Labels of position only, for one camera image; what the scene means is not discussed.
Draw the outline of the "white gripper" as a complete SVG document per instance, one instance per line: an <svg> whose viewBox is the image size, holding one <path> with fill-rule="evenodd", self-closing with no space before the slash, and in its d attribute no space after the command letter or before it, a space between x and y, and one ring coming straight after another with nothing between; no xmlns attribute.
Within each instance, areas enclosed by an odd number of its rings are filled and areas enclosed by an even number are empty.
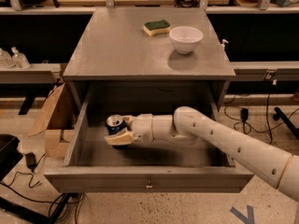
<svg viewBox="0 0 299 224"><path fill-rule="evenodd" d="M133 135L125 130L112 135L106 135L105 141L111 146L125 146L132 144L134 139L137 142L150 142L153 140L151 114L141 114L136 117L132 115L123 116L128 128L131 128Z"/></svg>

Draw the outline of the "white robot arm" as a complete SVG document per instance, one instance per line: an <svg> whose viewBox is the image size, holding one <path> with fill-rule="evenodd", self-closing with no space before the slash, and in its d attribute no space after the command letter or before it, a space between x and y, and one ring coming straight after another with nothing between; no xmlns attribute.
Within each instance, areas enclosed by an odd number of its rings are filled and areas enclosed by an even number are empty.
<svg viewBox="0 0 299 224"><path fill-rule="evenodd" d="M193 145L203 139L260 177L274 189L299 201L299 157L235 131L203 113L181 106L172 115L112 115L105 141L111 146L164 140Z"/></svg>

